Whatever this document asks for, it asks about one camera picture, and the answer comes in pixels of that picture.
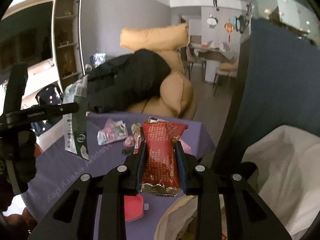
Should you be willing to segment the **left hand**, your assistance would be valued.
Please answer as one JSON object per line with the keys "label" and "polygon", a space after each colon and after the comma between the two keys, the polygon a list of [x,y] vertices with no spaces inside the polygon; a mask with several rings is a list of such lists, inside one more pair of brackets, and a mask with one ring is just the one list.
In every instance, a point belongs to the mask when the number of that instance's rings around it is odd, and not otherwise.
{"label": "left hand", "polygon": [[37,221],[30,214],[27,207],[23,209],[23,212],[21,215],[12,214],[9,216],[5,216],[4,219],[6,222],[8,222],[11,230],[14,233],[18,233],[21,236],[25,236],[25,237],[28,237],[30,233],[37,226]]}

